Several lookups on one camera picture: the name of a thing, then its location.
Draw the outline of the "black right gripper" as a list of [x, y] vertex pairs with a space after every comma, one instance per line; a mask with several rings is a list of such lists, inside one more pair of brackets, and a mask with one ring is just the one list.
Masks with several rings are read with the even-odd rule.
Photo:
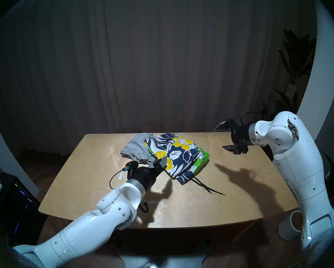
[[248, 146], [253, 145], [249, 136], [250, 125], [238, 125], [233, 119], [227, 119], [219, 123], [213, 131], [230, 131], [233, 145], [224, 145], [222, 148], [236, 155], [247, 154]]

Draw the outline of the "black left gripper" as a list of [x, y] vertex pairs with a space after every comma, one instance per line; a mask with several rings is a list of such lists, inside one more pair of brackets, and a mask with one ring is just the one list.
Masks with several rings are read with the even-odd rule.
[[147, 192], [156, 182], [157, 177], [167, 166], [167, 156], [156, 160], [153, 167], [139, 167], [138, 162], [127, 163], [127, 182], [134, 184], [137, 188], [141, 186]]

